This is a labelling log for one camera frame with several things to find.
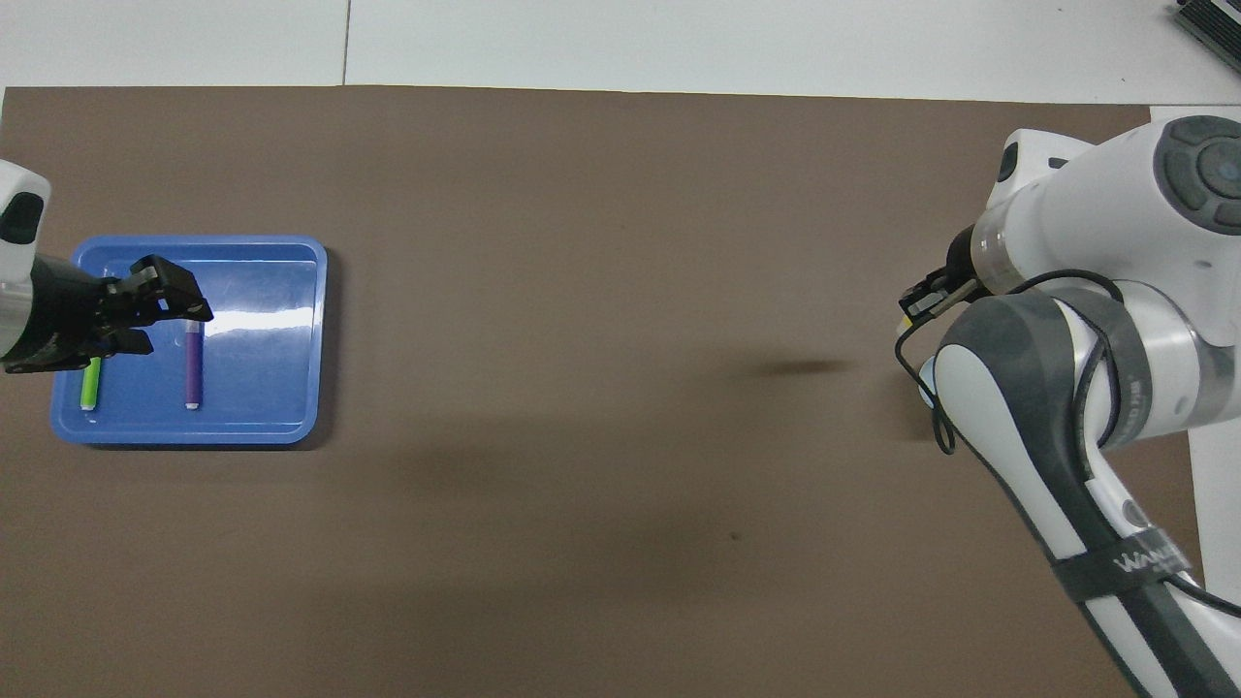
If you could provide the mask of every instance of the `purple marker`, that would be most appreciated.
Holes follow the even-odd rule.
[[[189,320],[185,325],[185,409],[197,410],[202,404],[202,323]]]

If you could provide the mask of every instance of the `velcro strap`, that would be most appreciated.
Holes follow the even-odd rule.
[[[1051,565],[1075,602],[1111,596],[1190,569],[1189,560],[1159,528],[1148,528],[1106,548]]]

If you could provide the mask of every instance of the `marker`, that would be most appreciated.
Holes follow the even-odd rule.
[[[185,409],[197,410],[202,404],[202,323],[189,320],[185,325]]]
[[[99,366],[103,359],[92,356],[91,363],[82,370],[82,397],[78,400],[82,411],[89,412],[99,400]]]

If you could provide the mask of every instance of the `blue tray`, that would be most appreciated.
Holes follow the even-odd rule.
[[[305,236],[103,236],[72,262],[124,278],[160,255],[194,272],[215,319],[202,325],[202,405],[185,407],[185,320],[144,328],[145,356],[104,359],[98,406],[81,409],[83,371],[52,384],[51,421],[74,443],[288,445],[319,414],[328,253]]]

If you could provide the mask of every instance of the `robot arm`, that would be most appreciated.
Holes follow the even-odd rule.
[[[0,160],[0,363],[6,373],[81,369],[92,356],[150,354],[159,320],[206,322],[211,307],[185,268],[154,255],[125,279],[97,278],[36,252],[47,180]]]
[[[901,302],[917,329],[972,301],[926,388],[1144,696],[1241,696],[1241,609],[1193,582],[1103,456],[1241,414],[1239,205],[1234,122],[1093,148],[1018,132],[987,212]]]

